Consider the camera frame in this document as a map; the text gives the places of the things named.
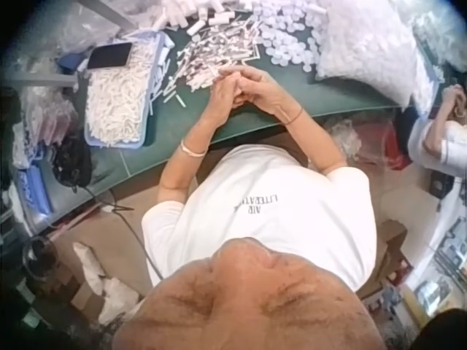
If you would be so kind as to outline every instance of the metal bar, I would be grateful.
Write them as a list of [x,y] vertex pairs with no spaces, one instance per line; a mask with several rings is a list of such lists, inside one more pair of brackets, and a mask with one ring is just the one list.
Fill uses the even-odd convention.
[[104,2],[99,0],[77,0],[77,2],[79,2],[82,6],[94,11],[95,13],[98,13],[110,22],[115,23],[117,26],[126,31],[134,31],[135,29],[138,29],[136,24],[131,22],[128,18],[121,15],[119,12]]
[[18,72],[7,74],[2,83],[11,87],[51,86],[54,88],[72,88],[78,83],[78,79],[74,75]]

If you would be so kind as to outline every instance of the white bracelet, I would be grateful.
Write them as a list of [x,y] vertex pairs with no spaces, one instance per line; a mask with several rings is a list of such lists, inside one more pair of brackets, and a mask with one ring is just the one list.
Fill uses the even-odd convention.
[[183,140],[180,142],[180,149],[185,152],[187,155],[189,155],[190,157],[193,157],[193,158],[202,158],[206,155],[207,151],[206,152],[203,152],[203,153],[195,153],[191,150],[189,150],[185,144],[183,143]]

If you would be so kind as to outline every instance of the bracelet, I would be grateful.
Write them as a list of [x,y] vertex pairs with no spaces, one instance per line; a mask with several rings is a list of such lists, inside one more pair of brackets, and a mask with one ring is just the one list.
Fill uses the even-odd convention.
[[182,141],[180,142],[180,149],[185,152],[187,155],[189,155],[190,157],[193,157],[193,158],[202,158],[206,155],[207,151],[206,152],[203,152],[203,153],[195,153],[193,151],[191,151],[190,149],[188,149],[185,144],[183,143],[183,139]]
[[302,106],[300,106],[300,112],[297,114],[296,117],[294,117],[292,120],[288,120],[287,122],[283,122],[282,124],[284,126],[287,126],[289,124],[292,124],[293,122],[295,122],[300,116],[301,116],[301,113],[304,111],[304,108]]

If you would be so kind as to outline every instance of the shirt sleeve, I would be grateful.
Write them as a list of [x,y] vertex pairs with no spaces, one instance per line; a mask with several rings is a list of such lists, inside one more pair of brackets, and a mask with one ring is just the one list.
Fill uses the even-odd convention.
[[441,142],[441,162],[458,170],[459,176],[467,173],[467,145],[452,141]]
[[[144,247],[152,262],[163,276],[167,265],[166,247],[174,232],[183,207],[182,203],[176,201],[159,203],[148,210],[142,219]],[[147,269],[151,282],[155,286],[160,279],[149,261],[147,261]]]
[[341,218],[352,233],[353,250],[360,261],[355,286],[361,287],[373,272],[377,254],[377,229],[368,177],[360,169],[342,167],[328,174],[341,201]]

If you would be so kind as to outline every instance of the clasped hands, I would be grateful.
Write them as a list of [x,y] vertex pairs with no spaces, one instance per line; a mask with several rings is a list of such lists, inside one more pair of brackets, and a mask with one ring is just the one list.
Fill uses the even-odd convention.
[[232,109],[249,102],[286,124],[301,111],[300,104],[265,71],[251,66],[232,66],[219,70],[212,85],[209,103],[201,121],[219,128]]

